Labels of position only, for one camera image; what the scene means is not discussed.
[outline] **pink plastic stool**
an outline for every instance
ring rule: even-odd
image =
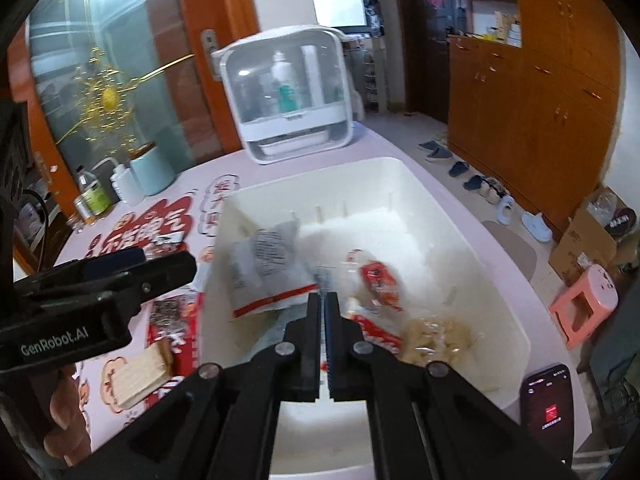
[[[590,318],[574,332],[573,320],[569,318],[566,307],[571,300],[580,293],[584,295],[591,309]],[[569,350],[584,342],[598,325],[602,323],[618,306],[618,293],[607,271],[600,265],[593,265],[580,277],[580,279],[561,294],[549,310],[558,316],[560,327],[566,335],[566,347]]]

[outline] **white snack bag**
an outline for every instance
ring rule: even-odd
[[[233,244],[231,267],[234,317],[306,303],[318,290],[312,273],[296,253],[295,221]]]

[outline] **green label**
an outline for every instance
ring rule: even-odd
[[[294,112],[298,109],[296,96],[289,85],[280,86],[280,98],[278,99],[281,112]]]
[[[84,193],[82,193],[82,198],[84,198],[84,201],[94,215],[104,213],[111,205],[109,197],[104,193],[99,182],[94,182],[85,189]]]

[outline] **bolt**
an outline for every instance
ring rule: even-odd
[[[215,363],[204,363],[198,368],[198,375],[203,379],[215,379],[220,373],[220,367]]]
[[[447,376],[449,373],[449,367],[444,363],[436,361],[427,366],[427,371],[431,377],[441,379]]]
[[[367,355],[373,352],[373,345],[369,341],[358,341],[354,343],[353,351],[359,355]]]
[[[283,341],[276,345],[276,354],[281,356],[287,356],[293,354],[296,351],[296,346],[289,341]]]

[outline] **pink tablecloth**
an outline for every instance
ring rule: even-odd
[[[505,302],[514,309],[529,336],[532,348],[527,373],[540,371],[558,363],[569,366],[574,385],[577,449],[591,433],[591,421],[584,394],[564,343],[527,280],[498,242],[442,184],[407,154],[359,124],[355,127],[354,141],[340,150],[316,153],[268,166],[255,164],[244,152],[237,152],[187,170],[159,195],[145,199],[135,208],[119,203],[107,218],[86,228],[80,234],[73,234],[60,254],[58,263],[132,245],[143,246],[156,233],[176,231],[185,231],[186,248],[200,262],[206,261],[212,257],[218,215],[229,193],[240,187],[253,186],[304,171],[379,156],[391,156],[402,160],[436,198],[474,249],[485,266],[487,275],[493,280]],[[129,328],[133,336],[131,344],[119,351],[78,365],[81,407],[88,421],[93,449],[101,446],[135,420],[150,403],[179,384],[196,366],[196,315],[202,298],[189,287],[167,296],[177,295],[183,296],[189,322],[185,333],[174,337],[177,375],[144,403],[131,410],[118,410],[110,389],[110,375],[126,359],[138,354],[152,340],[154,334],[148,323],[148,307],[130,323]],[[507,409],[506,413],[514,420],[519,420],[517,403]]]

